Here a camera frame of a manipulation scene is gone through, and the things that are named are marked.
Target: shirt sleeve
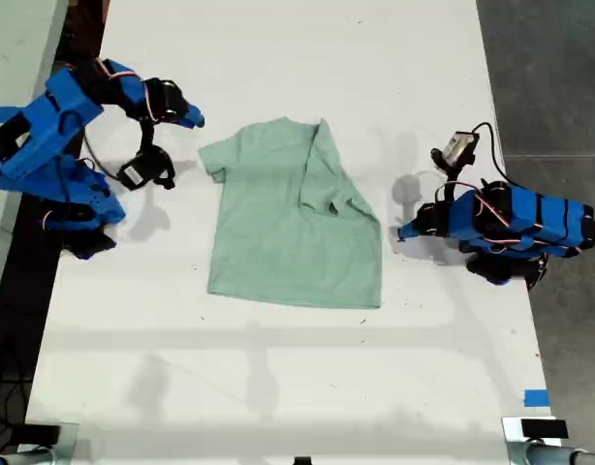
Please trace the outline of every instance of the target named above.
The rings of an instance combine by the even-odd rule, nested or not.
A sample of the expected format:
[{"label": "shirt sleeve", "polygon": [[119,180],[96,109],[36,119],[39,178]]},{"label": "shirt sleeve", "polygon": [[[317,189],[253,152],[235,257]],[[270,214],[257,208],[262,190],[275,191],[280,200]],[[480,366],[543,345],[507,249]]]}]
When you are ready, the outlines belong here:
[{"label": "shirt sleeve", "polygon": [[306,162],[299,202],[326,216],[375,218],[370,207],[340,166],[328,123],[322,122]]},{"label": "shirt sleeve", "polygon": [[231,138],[220,140],[199,150],[201,161],[207,173],[217,183],[225,182],[227,171],[239,164],[246,149],[249,128],[243,128]]}]

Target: white table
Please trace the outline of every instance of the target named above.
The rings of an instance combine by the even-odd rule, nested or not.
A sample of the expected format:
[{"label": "white table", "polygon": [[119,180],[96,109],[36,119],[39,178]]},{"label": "white table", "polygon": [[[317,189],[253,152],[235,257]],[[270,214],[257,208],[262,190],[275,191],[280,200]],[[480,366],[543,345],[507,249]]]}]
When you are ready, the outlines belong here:
[{"label": "white table", "polygon": [[[67,0],[0,0],[0,106],[26,106],[43,92]],[[0,278],[21,195],[0,191]]]},{"label": "white table", "polygon": [[[548,414],[522,403],[545,380],[521,282],[415,239],[384,241],[379,310],[205,291],[222,187],[197,150],[246,124],[325,117],[384,229],[413,186],[432,199],[429,150],[493,120],[474,2],[114,0],[102,53],[174,79],[207,125],[159,128],[176,189],[123,193],[118,247],[61,260],[27,419],[79,423],[99,463],[508,463],[501,417]],[[140,133],[109,109],[89,137],[115,169]],[[496,175],[484,141],[463,180]]]}]

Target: red wire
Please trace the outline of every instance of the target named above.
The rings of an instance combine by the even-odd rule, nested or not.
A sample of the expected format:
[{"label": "red wire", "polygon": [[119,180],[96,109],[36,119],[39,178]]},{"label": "red wire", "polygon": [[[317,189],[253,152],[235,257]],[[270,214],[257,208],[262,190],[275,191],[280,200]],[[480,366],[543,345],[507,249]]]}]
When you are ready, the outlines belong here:
[{"label": "red wire", "polygon": [[133,71],[121,71],[119,73],[112,74],[110,71],[108,71],[108,68],[106,68],[106,65],[104,63],[102,63],[102,60],[97,58],[96,61],[97,61],[97,64],[99,65],[100,69],[108,77],[108,80],[111,80],[114,78],[125,78],[125,77],[136,77],[136,78],[140,79],[142,82],[142,85],[144,86],[144,98],[145,98],[145,102],[146,102],[146,109],[149,113],[149,117],[151,118],[151,120],[154,123],[157,123],[159,121],[159,119],[157,119],[153,115],[153,110],[151,109],[151,104],[149,103],[149,88],[146,86],[146,83],[142,80],[142,77],[140,77],[138,74],[136,74]]}]

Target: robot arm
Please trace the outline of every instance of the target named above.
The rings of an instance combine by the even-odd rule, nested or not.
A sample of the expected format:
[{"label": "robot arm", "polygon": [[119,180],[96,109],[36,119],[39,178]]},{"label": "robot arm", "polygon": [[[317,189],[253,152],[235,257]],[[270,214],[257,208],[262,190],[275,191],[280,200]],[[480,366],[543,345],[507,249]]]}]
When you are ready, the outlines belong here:
[{"label": "robot arm", "polygon": [[[471,133],[455,133],[443,151],[431,151],[434,163],[448,176],[441,188],[444,198],[438,199],[438,190],[435,202],[421,206],[416,219],[398,230],[398,238],[455,238],[461,252],[478,254],[468,262],[470,271],[494,284],[522,276],[531,288],[545,274],[548,255],[569,258],[594,246],[593,209],[578,201],[524,189],[504,173],[508,183],[483,181],[483,186],[477,187],[457,181],[463,167],[474,163],[480,126]],[[487,126],[496,163],[493,132]],[[472,189],[455,199],[456,184]]]},{"label": "robot arm", "polygon": [[[116,175],[90,169],[63,153],[70,140],[103,111],[118,105],[141,125],[136,156]],[[60,230],[74,254],[89,258],[115,244],[103,227],[125,217],[106,182],[112,177],[130,190],[150,180],[174,187],[171,157],[153,144],[154,127],[171,123],[192,129],[204,118],[170,80],[142,80],[111,60],[91,60],[64,68],[46,82],[46,92],[25,108],[0,108],[0,189],[43,199],[45,230]],[[22,143],[21,137],[27,136]]]}]

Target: blue tape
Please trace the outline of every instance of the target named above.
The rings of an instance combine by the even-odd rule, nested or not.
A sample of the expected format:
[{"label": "blue tape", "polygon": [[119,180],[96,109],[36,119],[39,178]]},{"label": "blue tape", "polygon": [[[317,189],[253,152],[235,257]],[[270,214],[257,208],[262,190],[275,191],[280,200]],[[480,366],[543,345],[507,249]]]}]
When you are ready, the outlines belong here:
[{"label": "blue tape", "polygon": [[523,395],[524,407],[549,407],[547,389],[527,389]]}]

